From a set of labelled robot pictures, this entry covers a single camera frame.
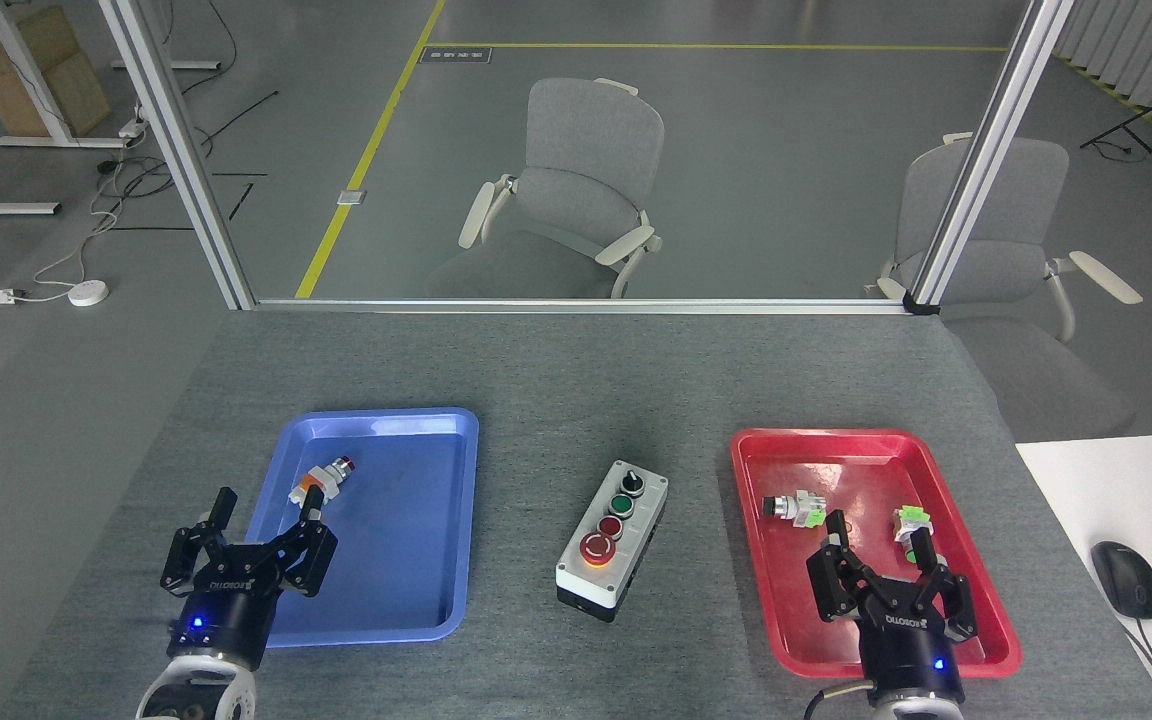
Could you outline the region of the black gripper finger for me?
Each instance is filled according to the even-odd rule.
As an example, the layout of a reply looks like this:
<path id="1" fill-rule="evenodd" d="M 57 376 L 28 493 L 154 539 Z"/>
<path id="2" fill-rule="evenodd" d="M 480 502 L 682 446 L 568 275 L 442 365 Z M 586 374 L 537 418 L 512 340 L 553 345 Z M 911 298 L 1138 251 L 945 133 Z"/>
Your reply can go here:
<path id="1" fill-rule="evenodd" d="M 919 578 L 916 579 L 916 592 L 911 609 L 923 614 L 932 611 L 934 597 L 942 598 L 943 632 L 952 642 L 965 642 L 977 635 L 972 591 L 964 575 L 948 570 L 946 562 L 934 551 L 931 530 L 915 529 L 909 536 L 916 568 Z"/>
<path id="2" fill-rule="evenodd" d="M 865 597 L 882 602 L 881 579 L 851 551 L 842 510 L 826 516 L 826 539 L 806 560 L 806 573 L 814 606 L 826 623 L 858 609 Z"/>
<path id="3" fill-rule="evenodd" d="M 198 553 L 204 550 L 219 553 L 223 548 L 223 530 L 228 526 L 237 500 L 238 495 L 233 488 L 221 487 L 210 511 L 202 515 L 195 525 L 175 530 L 162 566 L 160 588 L 175 597 L 185 597 L 194 591 L 192 578 Z"/>
<path id="4" fill-rule="evenodd" d="M 270 541 L 278 588 L 291 588 L 306 597 L 319 593 L 338 550 L 338 537 L 323 520 L 324 501 L 321 488 L 308 488 L 297 523 Z"/>

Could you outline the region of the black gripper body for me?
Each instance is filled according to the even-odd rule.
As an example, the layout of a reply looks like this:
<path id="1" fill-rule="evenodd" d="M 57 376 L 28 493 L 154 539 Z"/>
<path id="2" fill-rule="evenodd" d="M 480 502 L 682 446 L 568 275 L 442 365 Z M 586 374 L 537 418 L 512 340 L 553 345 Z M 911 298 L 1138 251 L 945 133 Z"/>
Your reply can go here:
<path id="1" fill-rule="evenodd" d="M 867 694 L 873 705 L 893 700 L 896 694 L 934 694 L 946 700 L 965 700 L 963 683 L 945 634 L 945 619 L 934 602 L 916 611 L 918 591 L 893 592 L 892 609 L 873 589 L 861 592 L 861 669 L 874 683 Z"/>
<path id="2" fill-rule="evenodd" d="M 195 575 L 166 655 L 212 655 L 257 670 L 268 643 L 282 574 L 275 564 L 219 561 Z"/>

